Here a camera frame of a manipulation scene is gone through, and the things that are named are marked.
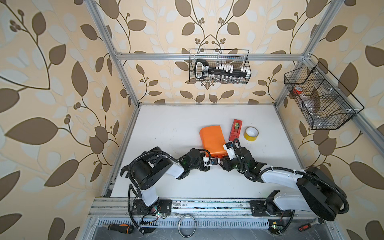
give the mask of white table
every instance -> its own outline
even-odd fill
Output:
[[[228,142],[234,119],[243,121],[239,140],[256,161],[300,169],[272,105],[143,105],[121,167],[156,146],[176,159],[191,148],[202,148],[199,132],[207,126],[221,125]],[[259,130],[253,142],[243,136],[248,126]],[[127,197],[129,183],[125,174],[119,175],[111,197]],[[235,169],[227,172],[219,165],[208,172],[193,169],[182,180],[164,174],[155,186],[159,197],[169,198],[266,198],[273,190],[283,189],[276,184],[251,182]]]

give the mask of roll of tape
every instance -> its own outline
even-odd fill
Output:
[[[244,138],[250,142],[256,140],[259,136],[259,131],[254,127],[247,127],[244,132]]]

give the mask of screwdriver handle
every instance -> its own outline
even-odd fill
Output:
[[[300,231],[300,232],[303,232],[303,231],[305,231],[305,230],[310,229],[311,227],[312,227],[312,225],[311,225],[310,223],[307,223],[307,224],[304,224],[304,225],[300,226],[300,227],[299,227],[299,231]]]
[[[131,234],[133,232],[134,227],[132,225],[127,225],[127,224],[109,224],[108,225],[108,230],[112,231],[118,231],[121,233],[128,233]]]

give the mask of black and orange screwdriver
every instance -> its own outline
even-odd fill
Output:
[[[103,227],[106,227],[108,230],[112,231],[118,231],[121,233],[128,233],[131,234],[133,233],[134,227],[132,225],[127,225],[127,224],[109,224],[109,225],[103,225]]]

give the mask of mesh basket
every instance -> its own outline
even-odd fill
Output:
[[[190,49],[189,83],[247,84],[249,50]]]
[[[311,129],[335,130],[344,125],[364,106],[338,81],[334,88],[324,77],[324,65],[301,67],[284,74],[284,84],[295,100]],[[352,107],[342,95],[354,98],[361,105]]]

